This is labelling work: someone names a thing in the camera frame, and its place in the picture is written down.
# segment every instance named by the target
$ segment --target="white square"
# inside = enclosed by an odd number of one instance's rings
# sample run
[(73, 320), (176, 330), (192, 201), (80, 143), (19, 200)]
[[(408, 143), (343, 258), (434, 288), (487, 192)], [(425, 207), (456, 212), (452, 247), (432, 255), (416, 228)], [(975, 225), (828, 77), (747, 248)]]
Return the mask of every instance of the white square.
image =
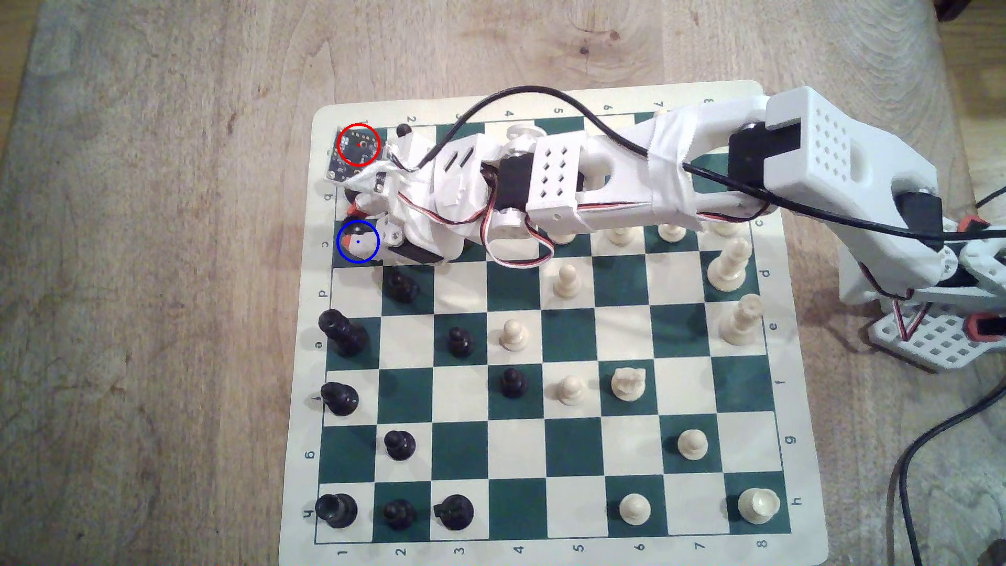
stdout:
[(647, 253), (646, 289), (650, 305), (694, 305), (705, 302), (702, 261), (698, 251)]
[[(510, 352), (500, 346), (500, 336), (507, 321), (519, 321), (527, 329), (527, 346)], [(541, 364), (541, 312), (499, 311), (486, 314), (486, 356), (490, 366)]]
[[(377, 423), (377, 383), (379, 382), (377, 370), (348, 370), (345, 372), (328, 372), (325, 380), (346, 384), (356, 390), (360, 397), (360, 404), (356, 410), (340, 417), (332, 413), (325, 405), (324, 401), (313, 401), (324, 407), (325, 415), (322, 417), (324, 426), (353, 426), (371, 425)], [(320, 397), (321, 386), (314, 392), (313, 397)]]
[(730, 532), (722, 474), (664, 476), (669, 535), (718, 535)]
[[(559, 268), (565, 263), (576, 267), (580, 285), (579, 294), (568, 300), (556, 296), (554, 292)], [(594, 308), (594, 260), (591, 257), (555, 257), (541, 265), (538, 268), (538, 274), (540, 276), (538, 289), (541, 293), (542, 311)]]
[(708, 358), (658, 358), (653, 361), (657, 412), (700, 415), (716, 412), (712, 361)]
[(489, 370), (485, 366), (434, 368), (434, 422), (489, 419)]
[(461, 531), (451, 531), (440, 519), (431, 517), (431, 541), (461, 541), (489, 538), (489, 481), (443, 480), (430, 485), (430, 509), (444, 503), (449, 496), (460, 494), (468, 498), (475, 508), (472, 524)]
[(754, 342), (746, 346), (733, 346), (719, 338), (719, 325), (726, 317), (733, 317), (736, 302), (705, 304), (705, 321), (709, 329), (709, 356), (765, 356), (765, 331), (759, 321), (753, 329)]
[(604, 229), (591, 232), (591, 251), (595, 255), (639, 255), (646, 252), (646, 244), (643, 241), (643, 226), (630, 227), (632, 241), (625, 245), (616, 245), (608, 238), (608, 233)]
[(544, 478), (544, 419), (489, 421), (489, 479)]
[(719, 413), (716, 424), (724, 473), (783, 469), (775, 413)]
[(332, 269), (332, 309), (349, 319), (380, 317), (379, 266), (340, 266)]
[[(384, 435), (392, 430), (404, 430), (415, 439), (415, 453), (406, 460), (387, 455)], [(374, 482), (430, 482), (433, 478), (433, 423), (380, 424), (374, 439)]]
[(607, 537), (608, 492), (603, 476), (545, 479), (548, 538)]
[[(601, 370), (597, 362), (548, 362), (541, 365), (541, 385), (545, 396), (546, 419), (600, 417)], [(565, 405), (559, 401), (558, 384), (566, 376), (577, 376), (586, 385), (586, 392), (579, 405)]]
[(598, 360), (653, 359), (649, 306), (602, 307), (594, 310)]
[(434, 267), (434, 313), (486, 311), (486, 261), (460, 261)]
[(605, 476), (664, 473), (660, 418), (657, 415), (602, 417)]
[[(315, 520), (315, 537), (319, 543), (369, 543), (373, 540), (374, 515), (374, 485), (371, 482), (360, 484), (322, 484), (318, 487), (318, 495), (346, 494), (356, 502), (356, 521), (345, 529), (333, 529), (321, 519)], [(306, 502), (304, 509), (314, 509), (315, 502)]]
[(433, 368), (434, 316), (385, 317), (380, 322), (382, 370)]

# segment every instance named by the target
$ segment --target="red circle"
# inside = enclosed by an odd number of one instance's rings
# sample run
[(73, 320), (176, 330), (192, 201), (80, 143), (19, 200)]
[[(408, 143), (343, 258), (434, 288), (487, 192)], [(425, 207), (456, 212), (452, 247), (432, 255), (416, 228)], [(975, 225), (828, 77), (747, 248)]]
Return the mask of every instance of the red circle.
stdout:
[[(364, 163), (353, 163), (352, 161), (349, 161), (342, 156), (342, 144), (340, 143), (342, 140), (342, 134), (345, 134), (346, 130), (352, 128), (353, 126), (363, 126), (364, 128), (370, 130), (374, 134), (374, 139), (377, 140), (377, 150), (374, 151), (374, 156)], [(366, 124), (363, 123), (350, 124), (345, 128), (343, 128), (342, 131), (339, 132), (339, 135), (335, 137), (335, 151), (339, 154), (339, 159), (342, 159), (342, 161), (345, 164), (352, 165), (353, 167), (363, 167), (365, 165), (369, 165), (370, 163), (372, 163), (374, 159), (377, 159), (377, 154), (380, 153), (380, 136), (377, 135), (377, 130), (374, 130), (373, 128), (367, 126)]]

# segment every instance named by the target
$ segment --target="green square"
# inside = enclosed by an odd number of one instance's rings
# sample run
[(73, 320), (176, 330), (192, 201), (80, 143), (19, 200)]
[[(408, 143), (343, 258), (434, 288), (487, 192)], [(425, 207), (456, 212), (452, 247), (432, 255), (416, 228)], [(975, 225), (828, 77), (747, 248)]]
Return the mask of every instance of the green square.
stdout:
[[(612, 392), (612, 376), (619, 368), (646, 370), (646, 389), (636, 401), (622, 401)], [(599, 362), (601, 376), (601, 414), (605, 417), (657, 414), (657, 383), (654, 379), (653, 360)]]
[[(764, 535), (790, 533), (790, 510), (786, 499), (786, 480), (782, 471), (743, 471), (724, 474), (726, 488), (726, 518), (731, 535)], [(764, 525), (751, 525), (740, 517), (737, 500), (748, 488), (769, 489), (779, 496), (779, 513)]]
[[(381, 519), (384, 506), (394, 500), (405, 500), (415, 509), (415, 520), (407, 529), (395, 531)], [(391, 484), (378, 483), (374, 485), (374, 531), (375, 543), (423, 543), (430, 540), (430, 518), (433, 510), (430, 505), (429, 482), (396, 482)]]
[(434, 423), (434, 480), (476, 480), (489, 477), (487, 421)]
[[(454, 127), (454, 124), (440, 124), (440, 125), (438, 125), (437, 126), (437, 143), (440, 143), (441, 141), (443, 141), (444, 138), (447, 137), (447, 133), (449, 131), (451, 131), (451, 128), (453, 128), (453, 127)], [(458, 133), (456, 133), (451, 138), (451, 141), (460, 140), (461, 138), (464, 138), (466, 136), (470, 136), (472, 134), (484, 134), (484, 133), (486, 133), (486, 125), (485, 125), (485, 123), (483, 123), (483, 122), (466, 122), (465, 124), (461, 125), (461, 128), (458, 128)]]
[(591, 254), (591, 234), (577, 233), (568, 243), (555, 244), (556, 257), (585, 257)]
[(496, 261), (486, 263), (486, 306), (496, 311), (538, 311), (538, 267), (513, 268)]
[[(709, 441), (709, 451), (698, 460), (689, 460), (678, 451), (678, 436), (693, 428), (704, 432)], [(723, 471), (716, 415), (661, 415), (660, 437), (664, 443), (664, 474)]]
[(541, 358), (545, 362), (597, 360), (594, 310), (542, 311)]
[(374, 425), (322, 427), (318, 483), (373, 482), (376, 436)]
[[(650, 519), (642, 525), (630, 525), (622, 519), (619, 506), (629, 494), (639, 494), (650, 502)], [(663, 476), (609, 476), (605, 478), (610, 538), (666, 537), (667, 509), (664, 503)]]
[[(468, 331), (475, 341), (475, 352), (468, 358), (455, 358), (447, 349), (447, 334), (454, 327)], [(485, 366), (486, 340), (485, 313), (438, 315), (434, 317), (434, 366)]]
[(433, 392), (433, 368), (381, 370), (377, 379), (377, 422), (430, 422), (434, 414)]
[(564, 134), (566, 132), (582, 130), (583, 117), (573, 116), (570, 118), (545, 118), (542, 120), (535, 120), (534, 125), (541, 128), (549, 135)]
[[(410, 276), (420, 287), (420, 295), (415, 296), (412, 303), (399, 304), (387, 296), (387, 277), (391, 271), (397, 269), (403, 274)], [(393, 267), (384, 267), (384, 280), (381, 285), (381, 317), (394, 317), (397, 315), (433, 315), (434, 314), (434, 265), (432, 264), (402, 264)]]
[(650, 306), (656, 358), (709, 356), (705, 305)]
[(545, 470), (549, 478), (604, 476), (601, 418), (545, 419)]
[(643, 241), (646, 245), (647, 253), (660, 253), (663, 251), (697, 251), (698, 235), (689, 229), (681, 241), (671, 243), (657, 233), (658, 226), (643, 226)]
[(367, 331), (370, 342), (356, 356), (343, 358), (339, 356), (335, 343), (328, 340), (328, 355), (325, 357), (325, 371), (336, 372), (344, 370), (376, 370), (378, 367), (377, 353), (380, 352), (380, 318), (351, 319), (354, 325), (359, 325)]
[[(699, 155), (695, 159), (692, 159), (692, 164), (703, 169), (709, 169), (710, 171), (716, 171), (721, 175), (726, 174), (726, 162), (728, 160), (727, 154), (725, 153), (706, 153), (705, 155)], [(695, 187), (695, 192), (709, 193), (709, 192), (726, 192), (727, 188), (716, 181), (711, 181), (705, 177), (700, 177), (698, 175), (692, 175), (692, 186)]]
[(646, 255), (595, 255), (593, 262), (595, 306), (649, 305)]
[(705, 291), (705, 301), (707, 303), (718, 302), (738, 302), (740, 298), (747, 294), (758, 294), (758, 267), (754, 263), (754, 254), (751, 253), (747, 259), (747, 266), (744, 267), (744, 281), (735, 292), (724, 293), (709, 285), (709, 263), (719, 254), (716, 249), (699, 251), (699, 261), (702, 263), (702, 288)]
[[(500, 391), (500, 377), (507, 368), (519, 371), (527, 380), (527, 393), (517, 399)], [(489, 367), (489, 420), (540, 419), (545, 411), (543, 399), (539, 364)]]
[(489, 539), (530, 541), (548, 538), (545, 479), (489, 481)]
[(776, 409), (767, 356), (713, 358), (712, 387), (720, 413)]

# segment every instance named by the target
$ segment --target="chessboard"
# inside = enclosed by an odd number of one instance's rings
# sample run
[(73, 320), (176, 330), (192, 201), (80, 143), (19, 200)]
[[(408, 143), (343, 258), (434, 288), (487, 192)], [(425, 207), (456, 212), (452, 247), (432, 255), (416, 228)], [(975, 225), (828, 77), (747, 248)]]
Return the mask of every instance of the chessboard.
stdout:
[[(671, 108), (759, 95), (751, 81), (706, 82), (571, 91), (614, 129)], [(333, 142), (342, 128), (363, 123), (382, 139), (395, 126), (441, 139), (478, 98), (329, 106), (315, 116), (291, 396), (280, 539), (281, 564), (818, 564), (828, 544), (803, 373), (786, 239), (780, 213), (742, 224), (753, 248), (740, 290), (721, 293), (706, 268), (726, 239), (689, 231), (680, 241), (657, 226), (632, 229), (616, 245), (601, 232), (556, 245), (534, 268), (508, 268), (477, 245), (438, 264), (351, 262), (337, 234), (349, 202), (331, 182), (342, 160)], [(540, 95), (505, 99), (480, 111), (458, 136), (476, 132), (505, 140), (515, 123), (549, 134), (584, 127), (563, 103)], [(697, 164), (725, 173), (722, 150)], [(698, 191), (721, 190), (704, 179)], [(537, 256), (534, 240), (498, 241), (494, 252)], [(555, 296), (564, 263), (576, 266), (581, 291)], [(408, 304), (382, 293), (386, 272), (413, 278)], [(719, 320), (748, 294), (765, 316), (754, 344), (720, 340)], [(367, 348), (343, 358), (319, 330), (334, 309), (366, 329)], [(503, 325), (521, 322), (528, 346), (499, 346)], [(466, 329), (476, 349), (455, 358), (447, 333)], [(504, 396), (500, 376), (519, 370), (528, 391)], [(642, 397), (617, 398), (619, 368), (646, 372)], [(582, 403), (557, 400), (557, 383), (581, 377)], [(337, 416), (320, 388), (354, 388), (358, 408)], [(682, 431), (705, 433), (708, 452), (681, 456)], [(414, 454), (388, 456), (383, 437), (409, 432)], [(781, 502), (767, 523), (740, 517), (737, 499), (749, 488)], [(346, 494), (357, 505), (351, 525), (334, 529), (316, 516), (323, 495)], [(474, 519), (447, 529), (433, 506), (460, 494)], [(651, 516), (631, 526), (619, 514), (640, 494)], [(383, 506), (403, 499), (415, 509), (404, 530), (382, 519)]]

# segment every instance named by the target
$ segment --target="black cable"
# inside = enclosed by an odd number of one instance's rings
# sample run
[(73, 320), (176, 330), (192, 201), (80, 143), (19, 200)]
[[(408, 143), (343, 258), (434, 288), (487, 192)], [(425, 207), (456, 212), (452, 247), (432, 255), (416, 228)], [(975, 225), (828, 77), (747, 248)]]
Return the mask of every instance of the black cable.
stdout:
[(1003, 382), (990, 391), (988, 395), (979, 399), (978, 402), (971, 407), (968, 407), (964, 411), (961, 411), (960, 413), (926, 431), (925, 434), (916, 438), (915, 441), (908, 446), (908, 449), (904, 451), (904, 455), (901, 456), (901, 461), (898, 463), (897, 467), (897, 493), (898, 497), (901, 499), (901, 513), (904, 515), (904, 531), (908, 535), (908, 547), (911, 549), (911, 560), (914, 562), (915, 566), (923, 566), (923, 557), (918, 552), (918, 540), (915, 538), (915, 525), (911, 521), (911, 510), (908, 508), (908, 464), (911, 462), (911, 457), (915, 455), (915, 452), (917, 452), (924, 444), (936, 438), (940, 433), (953, 426), (961, 424), (978, 413), (981, 413), (982, 411), (995, 405), (996, 402), (1003, 397), (1006, 397), (1006, 379), (1004, 379)]

